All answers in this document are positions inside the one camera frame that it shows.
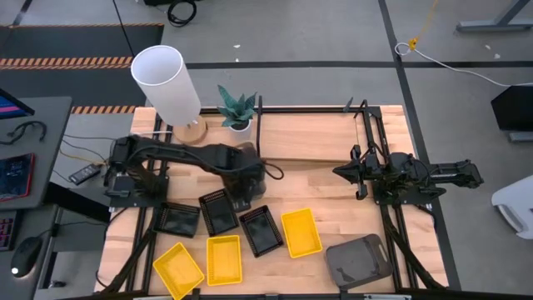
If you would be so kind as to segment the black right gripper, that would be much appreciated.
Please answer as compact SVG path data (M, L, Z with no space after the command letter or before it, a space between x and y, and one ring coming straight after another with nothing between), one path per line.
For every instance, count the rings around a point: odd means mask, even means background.
M368 195L368 188L364 181L377 180L382 175L376 145L371 144L370 149L364 153L361 153L359 145L354 145L351 150L351 161L335 167L333 172L348 182L356 184L356 199L363 200Z

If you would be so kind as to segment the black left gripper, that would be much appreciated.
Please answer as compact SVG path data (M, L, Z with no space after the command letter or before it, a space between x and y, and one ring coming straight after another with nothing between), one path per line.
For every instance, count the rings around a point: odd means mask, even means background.
M222 174L222 181L236 213L251 208L251 200L260 198L266 191L265 167L263 164L252 165L237 171Z

